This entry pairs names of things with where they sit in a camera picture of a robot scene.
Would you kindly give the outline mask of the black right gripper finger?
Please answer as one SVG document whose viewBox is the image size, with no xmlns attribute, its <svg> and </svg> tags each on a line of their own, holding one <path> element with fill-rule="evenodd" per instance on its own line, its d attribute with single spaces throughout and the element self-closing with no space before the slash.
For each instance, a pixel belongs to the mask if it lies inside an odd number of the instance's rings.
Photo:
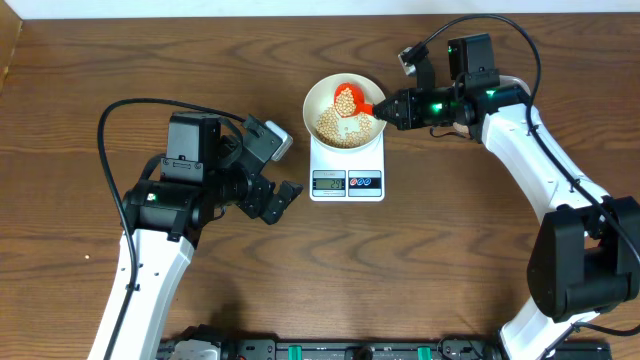
<svg viewBox="0 0 640 360">
<path fill-rule="evenodd" d="M 399 128 L 400 113 L 393 109 L 374 108 L 373 115 L 382 121 L 387 122 L 390 126 Z"/>
<path fill-rule="evenodd" d="M 402 102 L 402 93 L 396 92 L 373 106 L 374 113 L 396 113 Z"/>
</svg>

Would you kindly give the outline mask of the red plastic measuring scoop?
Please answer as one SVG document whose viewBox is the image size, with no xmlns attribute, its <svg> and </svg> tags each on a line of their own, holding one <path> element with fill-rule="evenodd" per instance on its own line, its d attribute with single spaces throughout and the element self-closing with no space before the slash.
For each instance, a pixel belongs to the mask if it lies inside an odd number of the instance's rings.
<svg viewBox="0 0 640 360">
<path fill-rule="evenodd" d="M 364 93 L 355 84 L 342 83 L 334 92 L 334 108 L 343 117 L 373 115 L 373 105 L 365 102 Z"/>
</svg>

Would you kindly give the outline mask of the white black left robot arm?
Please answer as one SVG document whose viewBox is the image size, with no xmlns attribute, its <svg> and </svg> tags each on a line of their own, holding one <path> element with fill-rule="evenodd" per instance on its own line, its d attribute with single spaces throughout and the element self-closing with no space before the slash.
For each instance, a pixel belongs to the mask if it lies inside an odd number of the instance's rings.
<svg viewBox="0 0 640 360">
<path fill-rule="evenodd" d="M 92 359 L 151 359 L 171 301 L 204 227 L 237 206 L 249 218 L 277 223 L 302 185 L 263 176 L 292 145 L 272 121 L 240 126 L 214 113 L 175 112 L 167 150 L 152 157 L 120 199 L 118 268 Z"/>
</svg>

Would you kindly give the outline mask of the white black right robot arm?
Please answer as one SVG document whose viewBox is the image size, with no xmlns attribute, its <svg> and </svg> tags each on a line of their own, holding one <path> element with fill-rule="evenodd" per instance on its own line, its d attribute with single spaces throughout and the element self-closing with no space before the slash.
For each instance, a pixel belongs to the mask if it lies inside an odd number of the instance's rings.
<svg viewBox="0 0 640 360">
<path fill-rule="evenodd" d="M 488 35 L 448 43 L 452 83 L 437 87 L 424 44 L 399 61 L 416 79 L 373 108 L 400 130 L 442 128 L 482 144 L 507 168 L 540 229 L 527 266 L 529 299 L 499 332 L 505 359 L 547 359 L 574 332 L 639 294 L 639 205 L 586 177 L 543 124 L 533 91 L 499 72 Z"/>
</svg>

